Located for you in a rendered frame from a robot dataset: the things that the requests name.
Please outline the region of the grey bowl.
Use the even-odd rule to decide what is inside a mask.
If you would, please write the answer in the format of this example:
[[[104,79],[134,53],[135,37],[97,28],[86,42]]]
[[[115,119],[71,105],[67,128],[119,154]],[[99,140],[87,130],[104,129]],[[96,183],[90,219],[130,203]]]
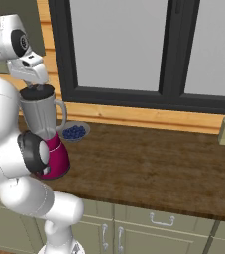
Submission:
[[[74,126],[74,125],[83,126],[84,129],[85,129],[85,131],[86,131],[85,135],[84,135],[82,138],[79,138],[79,139],[65,139],[65,138],[63,137],[63,135],[62,135],[62,131],[63,131],[64,129],[67,129],[67,128],[72,127],[72,126]],[[87,135],[89,134],[89,132],[90,132],[90,126],[89,126],[87,123],[81,122],[81,121],[68,121],[68,122],[64,125],[63,129],[60,130],[58,133],[59,133],[59,135],[62,137],[62,139],[65,140],[65,141],[68,141],[68,142],[78,142],[78,141],[81,141],[85,136],[87,136]]]

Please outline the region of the blueberries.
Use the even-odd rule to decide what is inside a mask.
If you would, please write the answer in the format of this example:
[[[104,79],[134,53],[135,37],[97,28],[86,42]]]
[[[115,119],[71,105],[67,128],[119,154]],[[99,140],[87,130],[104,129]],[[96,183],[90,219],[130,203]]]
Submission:
[[[65,139],[79,139],[85,135],[86,131],[83,126],[74,125],[62,131]]]

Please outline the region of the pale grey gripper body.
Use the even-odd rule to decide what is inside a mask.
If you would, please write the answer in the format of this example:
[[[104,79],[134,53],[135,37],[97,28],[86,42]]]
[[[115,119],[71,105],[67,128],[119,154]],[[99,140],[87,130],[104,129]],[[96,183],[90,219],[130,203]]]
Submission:
[[[46,67],[39,63],[33,67],[18,65],[15,61],[7,61],[10,75],[25,82],[34,84],[45,84],[49,81]]]

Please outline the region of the olive green drawer front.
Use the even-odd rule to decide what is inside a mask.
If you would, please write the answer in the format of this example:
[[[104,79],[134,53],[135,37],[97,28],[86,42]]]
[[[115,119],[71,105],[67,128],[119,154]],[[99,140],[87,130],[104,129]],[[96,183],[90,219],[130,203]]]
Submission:
[[[169,223],[169,217],[174,216],[175,221],[172,227],[154,225],[150,222],[150,213],[155,214],[154,221]],[[200,218],[195,216],[176,214],[165,211],[151,210],[134,206],[115,205],[115,219],[149,227],[157,227],[166,230],[173,230],[197,235],[208,236],[214,225],[213,219]]]
[[[111,219],[113,217],[113,204],[109,202],[85,199],[84,214],[101,218]]]

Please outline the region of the olive green wall cupboard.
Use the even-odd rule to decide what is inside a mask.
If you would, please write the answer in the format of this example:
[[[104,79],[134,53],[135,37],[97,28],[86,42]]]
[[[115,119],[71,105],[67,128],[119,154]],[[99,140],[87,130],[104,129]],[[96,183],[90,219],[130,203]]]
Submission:
[[[33,52],[45,54],[37,0],[0,0],[0,74],[7,60]]]

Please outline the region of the blender with magenta base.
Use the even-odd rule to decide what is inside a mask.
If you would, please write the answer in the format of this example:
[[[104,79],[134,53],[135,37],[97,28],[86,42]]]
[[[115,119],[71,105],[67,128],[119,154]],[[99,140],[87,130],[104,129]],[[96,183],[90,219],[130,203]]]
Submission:
[[[29,130],[45,140],[49,147],[51,171],[46,175],[40,175],[40,178],[43,180],[61,178],[70,169],[67,149],[58,134],[67,121],[64,102],[57,100],[55,94],[35,101],[25,100],[21,96],[20,102]]]

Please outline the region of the black window frame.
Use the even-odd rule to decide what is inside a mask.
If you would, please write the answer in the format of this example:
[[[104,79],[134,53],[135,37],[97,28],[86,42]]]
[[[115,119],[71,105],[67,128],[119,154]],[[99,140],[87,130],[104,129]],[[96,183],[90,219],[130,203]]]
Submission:
[[[185,90],[200,0],[168,0],[156,91],[82,87],[78,83],[69,0],[48,0],[60,89],[65,102],[225,114],[225,96]]]

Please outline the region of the black blender lid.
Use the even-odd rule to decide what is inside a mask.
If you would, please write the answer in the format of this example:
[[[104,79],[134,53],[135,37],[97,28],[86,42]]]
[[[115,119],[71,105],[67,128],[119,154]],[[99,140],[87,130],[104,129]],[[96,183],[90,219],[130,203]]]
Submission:
[[[44,84],[43,91],[37,91],[37,84],[33,88],[26,87],[20,91],[20,94],[23,99],[29,101],[42,100],[52,96],[55,93],[55,89],[49,85]]]

